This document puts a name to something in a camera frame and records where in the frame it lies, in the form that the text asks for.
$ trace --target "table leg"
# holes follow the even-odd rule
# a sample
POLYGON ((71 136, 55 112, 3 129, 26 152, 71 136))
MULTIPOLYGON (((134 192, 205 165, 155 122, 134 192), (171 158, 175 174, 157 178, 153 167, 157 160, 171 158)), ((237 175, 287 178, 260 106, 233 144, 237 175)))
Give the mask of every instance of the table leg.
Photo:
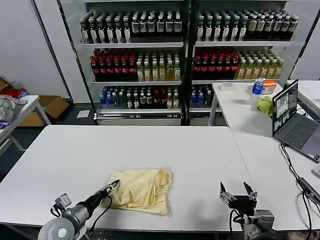
POLYGON ((209 123, 208 126, 212 126, 214 124, 214 119, 216 115, 216 110, 217 110, 217 105, 218 105, 218 98, 217 95, 213 95, 213 100, 212 100, 212 105, 211 105, 211 112, 209 116, 209 123))
POLYGON ((51 125, 51 122, 50 122, 49 118, 47 117, 45 111, 42 109, 42 107, 41 107, 39 102, 37 102, 35 104, 35 111, 38 114, 38 116, 41 119, 41 121, 43 122, 43 124, 51 125))
POLYGON ((12 134, 10 134, 8 138, 14 143, 14 145, 16 145, 16 147, 20 150, 20 152, 25 152, 27 150, 21 146, 21 144, 12 134))

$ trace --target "laptop keyboard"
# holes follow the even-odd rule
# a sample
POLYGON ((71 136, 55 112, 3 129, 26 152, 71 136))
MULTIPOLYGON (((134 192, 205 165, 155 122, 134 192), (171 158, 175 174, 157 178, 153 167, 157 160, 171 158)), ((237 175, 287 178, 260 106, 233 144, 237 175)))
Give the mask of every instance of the laptop keyboard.
POLYGON ((301 149, 308 141, 312 133, 318 127, 318 123, 312 120, 301 118, 290 130, 282 137, 282 139, 292 146, 301 149))

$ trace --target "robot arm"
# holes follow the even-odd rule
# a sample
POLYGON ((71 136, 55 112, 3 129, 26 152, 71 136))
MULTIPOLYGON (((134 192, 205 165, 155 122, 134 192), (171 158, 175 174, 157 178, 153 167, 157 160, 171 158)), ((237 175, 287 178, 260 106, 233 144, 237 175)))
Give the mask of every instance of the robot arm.
POLYGON ((85 234, 86 221, 92 217, 94 210, 103 199, 110 198, 111 203, 109 194, 118 183, 119 180, 112 182, 87 200, 76 204, 75 207, 68 207, 71 205, 71 200, 66 193, 58 197, 50 209, 50 212, 57 218, 50 220, 41 228, 38 240, 78 240, 83 235, 89 239, 85 234))

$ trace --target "yellow cloth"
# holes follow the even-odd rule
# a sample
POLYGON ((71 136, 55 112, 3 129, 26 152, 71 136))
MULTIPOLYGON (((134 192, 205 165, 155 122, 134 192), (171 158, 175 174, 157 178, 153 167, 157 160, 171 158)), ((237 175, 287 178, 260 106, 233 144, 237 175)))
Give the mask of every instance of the yellow cloth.
MULTIPOLYGON (((172 183, 172 173, 164 169, 133 169, 116 171, 110 183, 119 179, 119 185, 111 193, 114 209, 165 215, 167 210, 166 192, 172 183)), ((102 206, 110 204, 106 198, 102 206)))

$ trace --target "cardboard box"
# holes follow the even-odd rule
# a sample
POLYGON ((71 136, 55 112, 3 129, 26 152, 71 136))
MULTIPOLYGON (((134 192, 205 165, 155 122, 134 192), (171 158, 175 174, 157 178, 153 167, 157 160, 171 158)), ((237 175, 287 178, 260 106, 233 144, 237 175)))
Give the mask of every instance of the cardboard box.
MULTIPOLYGON (((44 112, 48 115, 49 119, 58 118, 64 110, 70 105, 66 100, 60 96, 53 95, 40 95, 39 103, 43 107, 44 112)), ((33 111, 25 118, 19 127, 42 127, 43 122, 39 118, 36 111, 33 111)))

